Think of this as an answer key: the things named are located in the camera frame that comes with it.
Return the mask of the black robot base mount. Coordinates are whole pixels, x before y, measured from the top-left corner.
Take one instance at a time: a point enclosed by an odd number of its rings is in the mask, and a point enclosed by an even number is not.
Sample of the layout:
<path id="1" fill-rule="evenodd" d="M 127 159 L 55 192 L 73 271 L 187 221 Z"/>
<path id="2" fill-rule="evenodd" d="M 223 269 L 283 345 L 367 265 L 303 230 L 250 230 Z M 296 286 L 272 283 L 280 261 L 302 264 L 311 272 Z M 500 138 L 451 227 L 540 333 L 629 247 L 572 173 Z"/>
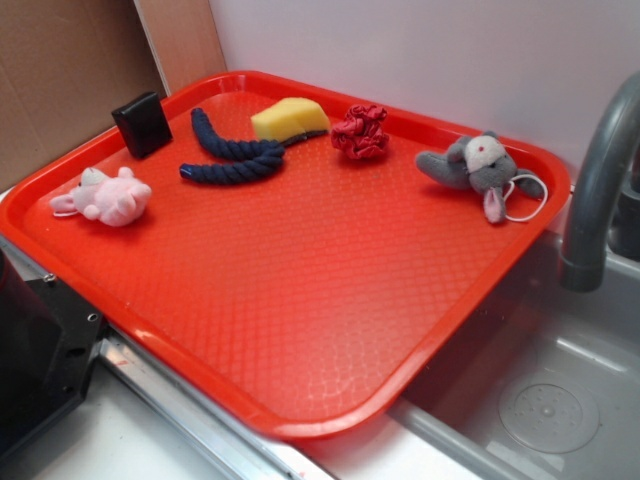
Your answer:
<path id="1" fill-rule="evenodd" d="M 86 398 L 102 312 L 61 280 L 25 280 L 1 255 L 1 461 Z"/>

